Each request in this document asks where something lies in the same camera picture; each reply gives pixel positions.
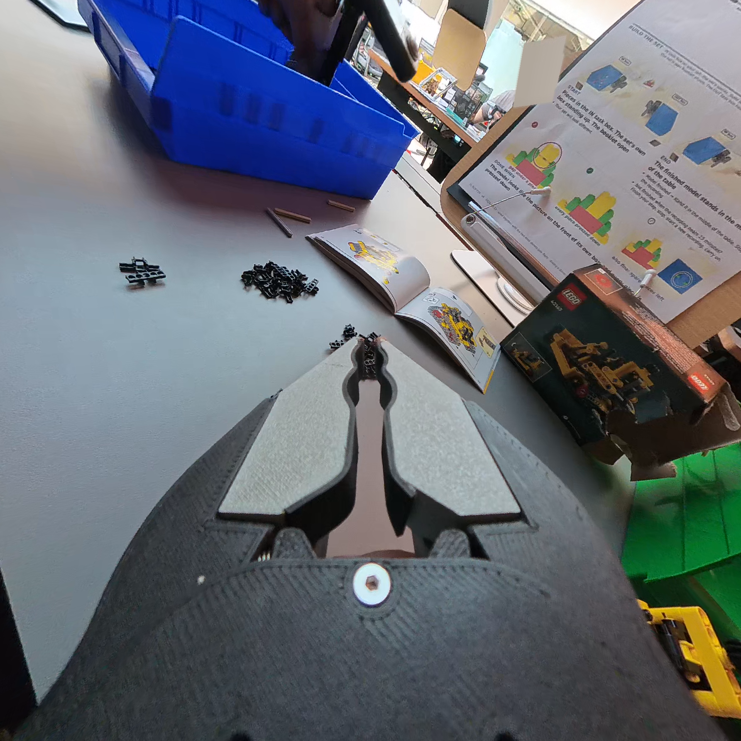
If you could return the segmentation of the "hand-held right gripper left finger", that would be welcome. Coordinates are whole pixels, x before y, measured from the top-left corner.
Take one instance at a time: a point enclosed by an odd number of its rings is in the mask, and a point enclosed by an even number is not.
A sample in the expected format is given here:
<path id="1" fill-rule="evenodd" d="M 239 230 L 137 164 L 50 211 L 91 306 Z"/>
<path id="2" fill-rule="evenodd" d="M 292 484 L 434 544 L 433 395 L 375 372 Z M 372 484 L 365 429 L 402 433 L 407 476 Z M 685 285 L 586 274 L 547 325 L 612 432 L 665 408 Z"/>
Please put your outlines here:
<path id="1" fill-rule="evenodd" d="M 297 528 L 315 545 L 356 499 L 360 341 L 281 390 L 219 505 L 226 519 Z"/>

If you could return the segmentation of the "bright green plastic crate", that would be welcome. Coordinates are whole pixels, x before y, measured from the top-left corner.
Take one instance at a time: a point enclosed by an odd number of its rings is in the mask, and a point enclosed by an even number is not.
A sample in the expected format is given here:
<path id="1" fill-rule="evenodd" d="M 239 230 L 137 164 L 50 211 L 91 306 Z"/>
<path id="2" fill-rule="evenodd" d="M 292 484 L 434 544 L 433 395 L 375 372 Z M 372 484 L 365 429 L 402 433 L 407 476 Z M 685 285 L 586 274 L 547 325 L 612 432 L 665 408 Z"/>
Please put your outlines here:
<path id="1" fill-rule="evenodd" d="M 676 461 L 677 475 L 636 484 L 622 564 L 654 607 L 699 606 L 739 635 L 740 446 Z"/>

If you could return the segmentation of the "black flat pad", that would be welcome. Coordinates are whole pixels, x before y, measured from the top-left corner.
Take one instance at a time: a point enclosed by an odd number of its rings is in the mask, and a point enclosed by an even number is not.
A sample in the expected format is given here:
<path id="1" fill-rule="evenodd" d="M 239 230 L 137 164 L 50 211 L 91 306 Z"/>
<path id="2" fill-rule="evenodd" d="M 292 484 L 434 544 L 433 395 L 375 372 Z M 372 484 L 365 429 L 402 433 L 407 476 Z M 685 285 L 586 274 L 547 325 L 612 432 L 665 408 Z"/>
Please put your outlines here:
<path id="1" fill-rule="evenodd" d="M 79 13 L 78 1 L 31 1 L 31 3 L 62 27 L 89 32 L 87 24 Z"/>

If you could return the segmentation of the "blue plastic bin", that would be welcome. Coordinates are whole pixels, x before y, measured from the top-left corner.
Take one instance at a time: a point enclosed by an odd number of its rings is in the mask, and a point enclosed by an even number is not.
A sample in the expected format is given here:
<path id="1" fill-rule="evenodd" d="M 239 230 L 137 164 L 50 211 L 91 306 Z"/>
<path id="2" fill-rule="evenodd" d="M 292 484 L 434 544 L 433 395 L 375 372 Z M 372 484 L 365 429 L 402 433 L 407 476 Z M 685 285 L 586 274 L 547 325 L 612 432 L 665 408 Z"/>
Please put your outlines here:
<path id="1" fill-rule="evenodd" d="M 420 130 L 347 61 L 330 86 L 255 2 L 78 3 L 98 49 L 174 161 L 373 199 Z"/>

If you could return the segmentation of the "silver monitor stand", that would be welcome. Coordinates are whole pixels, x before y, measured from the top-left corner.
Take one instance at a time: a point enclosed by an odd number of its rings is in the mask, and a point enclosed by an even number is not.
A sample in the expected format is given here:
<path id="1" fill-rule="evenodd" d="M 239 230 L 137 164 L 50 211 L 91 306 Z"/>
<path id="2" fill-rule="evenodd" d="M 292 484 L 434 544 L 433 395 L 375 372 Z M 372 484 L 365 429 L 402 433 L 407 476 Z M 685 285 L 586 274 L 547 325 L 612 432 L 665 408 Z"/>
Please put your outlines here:
<path id="1" fill-rule="evenodd" d="M 484 213 L 462 217 L 459 230 L 468 248 L 454 250 L 450 257 L 514 327 L 548 296 L 552 284 L 524 255 L 502 240 L 494 226 L 494 220 Z"/>

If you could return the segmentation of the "yellow lego technic assembly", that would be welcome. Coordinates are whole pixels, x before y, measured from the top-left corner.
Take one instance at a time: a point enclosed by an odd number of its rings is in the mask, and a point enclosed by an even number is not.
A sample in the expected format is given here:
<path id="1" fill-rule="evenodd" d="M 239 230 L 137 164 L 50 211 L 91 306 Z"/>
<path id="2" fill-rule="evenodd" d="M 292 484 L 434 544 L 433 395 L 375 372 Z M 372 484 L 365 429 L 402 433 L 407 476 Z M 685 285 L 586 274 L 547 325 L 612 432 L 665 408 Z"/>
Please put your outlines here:
<path id="1" fill-rule="evenodd" d="M 641 599 L 637 604 L 702 709 L 739 720 L 739 642 L 723 645 L 700 607 L 651 607 Z"/>

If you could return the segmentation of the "black lego set box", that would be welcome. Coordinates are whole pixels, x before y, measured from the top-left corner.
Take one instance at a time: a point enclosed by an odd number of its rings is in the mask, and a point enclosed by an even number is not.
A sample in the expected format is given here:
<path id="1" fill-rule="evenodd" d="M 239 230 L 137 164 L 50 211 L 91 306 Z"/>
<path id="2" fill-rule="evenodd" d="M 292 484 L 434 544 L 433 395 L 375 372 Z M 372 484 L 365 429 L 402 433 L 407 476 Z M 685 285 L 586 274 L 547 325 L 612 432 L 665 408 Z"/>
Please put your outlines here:
<path id="1" fill-rule="evenodd" d="M 599 264 L 563 279 L 501 348 L 579 447 L 626 457 L 632 481 L 739 442 L 727 381 Z"/>

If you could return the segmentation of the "black display panel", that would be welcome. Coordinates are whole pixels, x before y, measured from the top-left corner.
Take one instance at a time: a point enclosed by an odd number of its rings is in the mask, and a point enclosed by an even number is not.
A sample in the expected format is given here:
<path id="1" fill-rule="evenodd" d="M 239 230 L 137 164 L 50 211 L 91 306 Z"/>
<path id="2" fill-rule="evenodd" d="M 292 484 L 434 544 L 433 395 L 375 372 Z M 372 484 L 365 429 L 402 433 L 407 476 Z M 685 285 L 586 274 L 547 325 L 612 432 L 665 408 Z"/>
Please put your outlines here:
<path id="1" fill-rule="evenodd" d="M 449 187 L 443 186 L 441 190 L 441 207 L 442 215 L 448 220 L 450 225 L 454 227 L 465 239 L 468 240 L 472 245 L 479 245 L 475 237 L 471 237 L 468 232 L 461 226 L 462 221 L 468 216 L 472 210 L 481 208 L 481 205 L 474 201 L 473 206 L 469 204 L 473 201 L 473 198 L 469 196 L 458 183 L 453 183 Z M 487 232 L 493 236 L 496 236 L 499 241 L 504 245 L 503 249 L 506 249 L 513 255 L 521 256 L 518 252 L 518 245 L 516 245 L 509 238 L 508 234 L 504 231 L 504 221 L 500 218 L 499 214 L 491 213 L 490 210 L 480 213 L 476 216 L 479 222 L 486 228 Z"/>

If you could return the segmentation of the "wooden background desk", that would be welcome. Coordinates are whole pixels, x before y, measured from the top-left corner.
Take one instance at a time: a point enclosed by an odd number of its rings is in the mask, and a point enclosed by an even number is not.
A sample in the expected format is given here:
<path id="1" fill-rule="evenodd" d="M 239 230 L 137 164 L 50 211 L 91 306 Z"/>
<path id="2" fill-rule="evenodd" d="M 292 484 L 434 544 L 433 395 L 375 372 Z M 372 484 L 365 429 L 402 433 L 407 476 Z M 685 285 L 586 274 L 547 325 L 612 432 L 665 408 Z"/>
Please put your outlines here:
<path id="1" fill-rule="evenodd" d="M 382 70 L 377 90 L 428 138 L 428 143 L 436 145 L 428 173 L 442 183 L 477 140 L 465 133 L 464 128 L 421 89 L 410 81 L 399 82 L 383 50 L 373 48 L 368 54 Z"/>

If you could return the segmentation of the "pile of black lego pieces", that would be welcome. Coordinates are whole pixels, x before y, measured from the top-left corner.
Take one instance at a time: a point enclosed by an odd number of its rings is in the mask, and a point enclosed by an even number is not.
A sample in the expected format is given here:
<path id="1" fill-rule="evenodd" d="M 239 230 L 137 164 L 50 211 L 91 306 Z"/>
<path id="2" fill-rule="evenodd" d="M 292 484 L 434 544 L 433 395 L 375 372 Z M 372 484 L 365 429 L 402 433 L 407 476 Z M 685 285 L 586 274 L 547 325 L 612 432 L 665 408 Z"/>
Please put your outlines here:
<path id="1" fill-rule="evenodd" d="M 303 296 L 315 296 L 319 292 L 317 279 L 297 269 L 291 269 L 272 261 L 254 266 L 242 272 L 240 280 L 244 288 L 255 288 L 265 299 L 282 299 L 292 304 Z"/>

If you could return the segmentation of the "open lego instruction booklet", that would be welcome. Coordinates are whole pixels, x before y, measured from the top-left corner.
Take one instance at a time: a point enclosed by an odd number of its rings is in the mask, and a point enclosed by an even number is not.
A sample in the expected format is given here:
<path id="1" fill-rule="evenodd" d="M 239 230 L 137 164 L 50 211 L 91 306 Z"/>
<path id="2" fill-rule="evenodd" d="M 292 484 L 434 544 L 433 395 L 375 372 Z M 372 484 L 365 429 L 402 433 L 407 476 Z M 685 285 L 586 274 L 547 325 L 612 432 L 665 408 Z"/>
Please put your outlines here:
<path id="1" fill-rule="evenodd" d="M 306 239 L 383 301 L 397 318 L 427 331 L 485 394 L 500 347 L 478 314 L 456 293 L 432 287 L 417 257 L 357 224 Z"/>

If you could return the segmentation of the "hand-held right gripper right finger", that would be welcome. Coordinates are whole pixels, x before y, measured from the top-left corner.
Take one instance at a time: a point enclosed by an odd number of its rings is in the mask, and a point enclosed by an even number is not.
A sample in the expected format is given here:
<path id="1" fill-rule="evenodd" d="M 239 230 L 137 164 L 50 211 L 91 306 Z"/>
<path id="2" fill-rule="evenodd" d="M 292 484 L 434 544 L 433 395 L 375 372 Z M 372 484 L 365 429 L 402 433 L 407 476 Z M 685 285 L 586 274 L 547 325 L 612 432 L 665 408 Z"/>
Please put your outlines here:
<path id="1" fill-rule="evenodd" d="M 432 545 L 441 532 L 513 523 L 522 511 L 464 399 L 387 340 L 376 343 L 382 465 L 394 531 Z"/>

